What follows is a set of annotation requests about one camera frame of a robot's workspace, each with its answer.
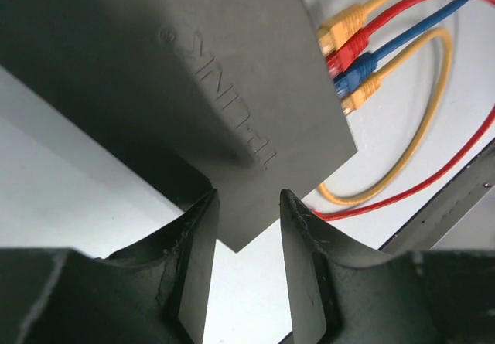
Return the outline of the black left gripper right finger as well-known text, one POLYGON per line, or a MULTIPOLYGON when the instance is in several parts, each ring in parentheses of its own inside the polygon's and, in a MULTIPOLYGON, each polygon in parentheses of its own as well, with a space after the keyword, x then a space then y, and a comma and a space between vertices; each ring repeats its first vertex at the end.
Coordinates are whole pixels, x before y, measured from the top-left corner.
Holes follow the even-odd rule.
POLYGON ((391 256, 280 194, 296 343, 492 343, 494 253, 419 250, 391 256))

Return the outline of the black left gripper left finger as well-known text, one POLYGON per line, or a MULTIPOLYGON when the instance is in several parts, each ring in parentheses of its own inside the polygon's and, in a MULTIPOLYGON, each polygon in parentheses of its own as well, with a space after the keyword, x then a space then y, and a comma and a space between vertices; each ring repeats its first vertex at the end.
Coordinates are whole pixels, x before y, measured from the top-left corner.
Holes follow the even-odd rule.
POLYGON ((106 258, 70 248, 1 251, 3 343, 200 343, 220 202, 106 258))

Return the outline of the black network switch box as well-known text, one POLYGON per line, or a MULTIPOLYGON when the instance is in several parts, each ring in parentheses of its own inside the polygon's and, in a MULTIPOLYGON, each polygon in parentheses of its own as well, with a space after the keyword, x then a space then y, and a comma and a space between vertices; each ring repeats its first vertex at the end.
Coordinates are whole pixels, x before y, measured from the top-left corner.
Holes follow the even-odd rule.
POLYGON ((1 0, 1 64, 116 155, 206 176, 235 251, 357 150, 304 0, 1 0))

